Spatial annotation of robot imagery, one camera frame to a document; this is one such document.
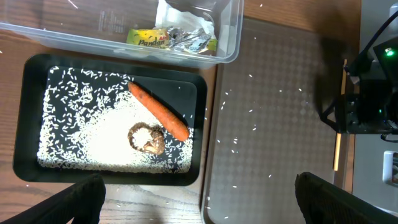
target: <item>black tray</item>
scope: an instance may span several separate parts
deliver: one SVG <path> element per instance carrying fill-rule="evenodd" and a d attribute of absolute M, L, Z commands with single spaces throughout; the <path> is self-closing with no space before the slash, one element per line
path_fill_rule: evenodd
<path fill-rule="evenodd" d="M 134 81 L 138 84 L 154 90 L 154 93 L 160 96 L 162 100 L 172 102 L 174 112 L 179 117 L 187 112 L 185 111 L 184 100 L 179 100 L 174 97 L 175 94 L 170 93 L 178 91 L 175 85 L 181 85 L 184 82 L 190 86 L 193 84 L 197 89 L 197 97 L 189 99 L 196 101 L 192 162 L 189 171 L 183 174 L 149 174 L 104 170 L 52 169 L 40 166 L 37 162 L 37 151 L 42 124 L 43 97 L 47 74 L 53 66 L 132 75 Z M 175 81 L 178 84 L 173 85 L 170 81 Z M 22 180 L 31 182 L 78 182 L 90 174 L 101 174 L 107 184 L 189 185 L 199 175 L 206 94 L 207 86 L 204 79 L 194 73 L 85 58 L 70 58 L 49 54 L 35 55 L 26 61 L 24 67 L 14 151 L 14 172 Z"/>

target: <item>clear plastic container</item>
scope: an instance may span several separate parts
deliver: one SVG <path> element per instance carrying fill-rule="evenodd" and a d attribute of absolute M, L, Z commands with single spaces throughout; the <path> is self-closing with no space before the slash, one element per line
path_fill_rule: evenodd
<path fill-rule="evenodd" d="M 126 44 L 129 29 L 154 28 L 158 0 L 2 0 L 0 29 L 28 36 L 47 47 L 186 67 L 208 68 L 238 56 L 243 0 L 167 3 L 214 21 L 216 55 Z"/>

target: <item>silver foil wrapper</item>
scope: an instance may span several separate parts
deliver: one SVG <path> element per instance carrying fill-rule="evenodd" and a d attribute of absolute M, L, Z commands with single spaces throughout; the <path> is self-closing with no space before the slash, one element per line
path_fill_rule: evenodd
<path fill-rule="evenodd" d="M 211 35 L 206 34 L 203 28 L 187 32 L 181 28 L 168 27 L 167 33 L 170 37 L 170 50 L 189 52 L 193 54 L 199 54 L 206 51 L 206 46 L 211 39 Z"/>

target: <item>gray mat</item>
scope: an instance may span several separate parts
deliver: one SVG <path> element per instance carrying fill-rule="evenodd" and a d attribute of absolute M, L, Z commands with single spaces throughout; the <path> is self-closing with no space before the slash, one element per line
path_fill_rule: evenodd
<path fill-rule="evenodd" d="M 243 27 L 239 57 L 217 74 L 203 221 L 304 223 L 296 175 L 333 182 L 336 133 L 317 108 L 340 92 L 344 45 L 250 19 Z"/>

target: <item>mushroom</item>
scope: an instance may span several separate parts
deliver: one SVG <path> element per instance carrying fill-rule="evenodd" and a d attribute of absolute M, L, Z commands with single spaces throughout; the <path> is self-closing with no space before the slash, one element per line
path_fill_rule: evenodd
<path fill-rule="evenodd" d="M 150 127 L 143 122 L 137 123 L 129 130 L 127 138 L 135 150 L 155 155 L 164 152 L 164 137 L 162 127 L 159 125 Z"/>

